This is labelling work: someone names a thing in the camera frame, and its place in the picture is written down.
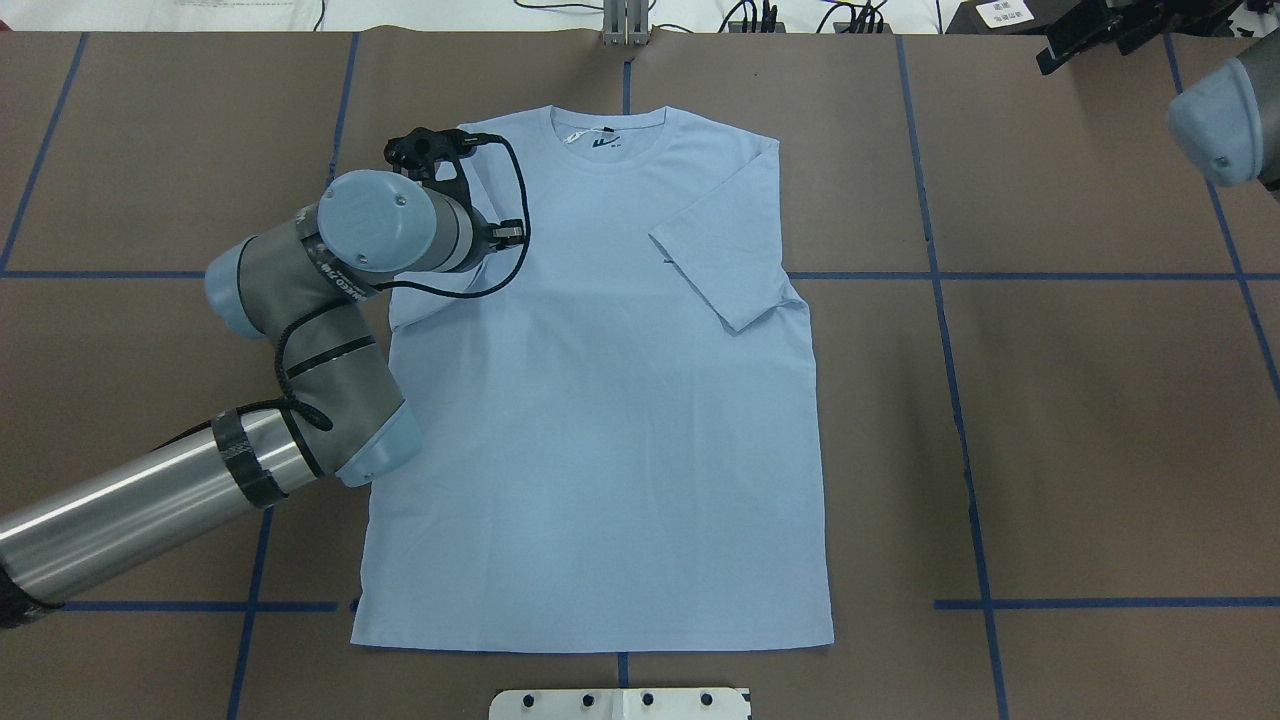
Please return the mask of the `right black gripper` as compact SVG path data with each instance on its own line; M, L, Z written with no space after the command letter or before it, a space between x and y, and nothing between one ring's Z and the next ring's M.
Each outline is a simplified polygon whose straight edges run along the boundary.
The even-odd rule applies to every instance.
M1160 35L1216 37L1226 35L1230 15L1242 1L1078 1L1075 29L1047 29L1047 46L1036 56L1042 76L1051 76L1087 49L1114 44L1134 51Z

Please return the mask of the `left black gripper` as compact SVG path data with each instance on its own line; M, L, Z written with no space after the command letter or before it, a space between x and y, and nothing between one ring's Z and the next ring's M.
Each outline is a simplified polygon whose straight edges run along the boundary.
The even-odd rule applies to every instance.
M520 218L489 223L485 240L492 251L524 246L529 241L527 223Z

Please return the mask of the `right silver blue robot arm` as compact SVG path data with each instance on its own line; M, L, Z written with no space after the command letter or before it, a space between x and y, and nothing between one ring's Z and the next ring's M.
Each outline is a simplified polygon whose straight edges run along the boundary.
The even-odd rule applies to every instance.
M1224 28L1238 1L1076 1L1044 27L1036 60L1050 76L1076 55L1111 44L1129 55L1160 35ZM1178 147L1216 186L1256 182L1271 197L1279 187L1277 32L1178 92L1166 122Z

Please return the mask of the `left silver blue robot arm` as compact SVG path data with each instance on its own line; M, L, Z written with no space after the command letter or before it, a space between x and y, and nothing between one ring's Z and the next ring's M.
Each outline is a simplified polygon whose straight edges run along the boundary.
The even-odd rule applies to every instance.
M411 288L404 273L462 273L531 238L529 192L499 219L463 173L351 170L288 222L210 263L209 306L271 346L276 392L229 407L147 454L3 519L3 626L69 600L324 477L361 486L420 450L416 420L361 313Z

